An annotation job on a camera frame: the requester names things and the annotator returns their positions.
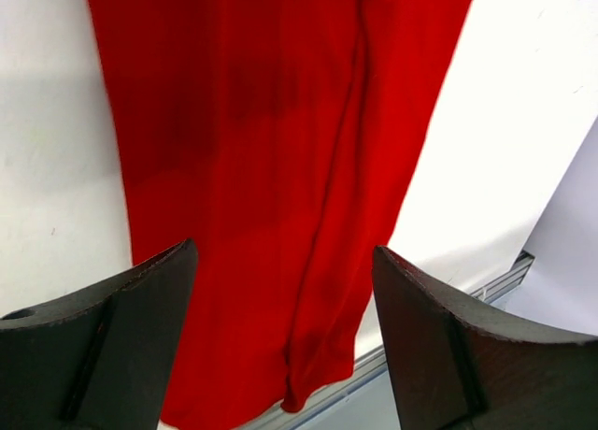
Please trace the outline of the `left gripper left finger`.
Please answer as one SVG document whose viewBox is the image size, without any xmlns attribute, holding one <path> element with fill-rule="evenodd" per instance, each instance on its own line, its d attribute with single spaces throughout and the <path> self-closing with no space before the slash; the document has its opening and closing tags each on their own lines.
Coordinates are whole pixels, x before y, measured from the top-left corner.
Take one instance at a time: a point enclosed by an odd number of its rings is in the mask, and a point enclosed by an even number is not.
<svg viewBox="0 0 598 430">
<path fill-rule="evenodd" d="M 197 265 L 187 239 L 2 317 L 2 428 L 157 428 Z"/>
</svg>

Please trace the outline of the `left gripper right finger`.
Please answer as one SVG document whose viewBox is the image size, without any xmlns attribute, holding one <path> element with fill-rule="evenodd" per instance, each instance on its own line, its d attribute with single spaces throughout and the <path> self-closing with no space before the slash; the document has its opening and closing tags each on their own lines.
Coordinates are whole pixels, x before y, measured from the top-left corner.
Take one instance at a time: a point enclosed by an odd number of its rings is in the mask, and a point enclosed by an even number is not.
<svg viewBox="0 0 598 430">
<path fill-rule="evenodd" d="M 372 279 L 402 428 L 596 427 L 596 337 L 502 311 L 385 247 Z"/>
</svg>

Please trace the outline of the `red t-shirt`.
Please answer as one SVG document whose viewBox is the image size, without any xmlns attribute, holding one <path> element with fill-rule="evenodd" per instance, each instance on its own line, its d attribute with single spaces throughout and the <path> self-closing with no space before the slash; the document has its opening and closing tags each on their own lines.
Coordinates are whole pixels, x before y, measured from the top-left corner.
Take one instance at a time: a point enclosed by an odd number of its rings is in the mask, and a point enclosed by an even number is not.
<svg viewBox="0 0 598 430">
<path fill-rule="evenodd" d="M 348 378 L 472 0 L 87 0 L 140 263 L 200 262 L 161 419 L 233 429 Z"/>
</svg>

